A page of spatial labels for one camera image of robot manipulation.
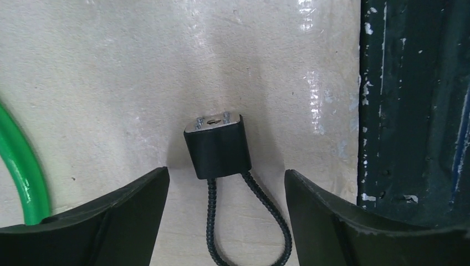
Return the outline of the green cable lock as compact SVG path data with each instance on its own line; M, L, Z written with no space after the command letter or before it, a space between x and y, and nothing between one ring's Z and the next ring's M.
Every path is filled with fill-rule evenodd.
M39 224L51 214L47 183L31 145L3 106L1 158L17 188L25 224Z

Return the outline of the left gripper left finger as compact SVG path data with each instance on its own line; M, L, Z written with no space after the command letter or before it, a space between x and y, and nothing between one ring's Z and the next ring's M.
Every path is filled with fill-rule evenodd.
M170 177L156 168L39 224L1 229L2 265L149 265Z

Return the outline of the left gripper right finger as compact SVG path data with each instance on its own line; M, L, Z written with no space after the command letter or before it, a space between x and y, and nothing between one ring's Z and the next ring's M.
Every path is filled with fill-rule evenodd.
M296 170L284 187L300 265L468 265L469 225L394 221L332 194Z

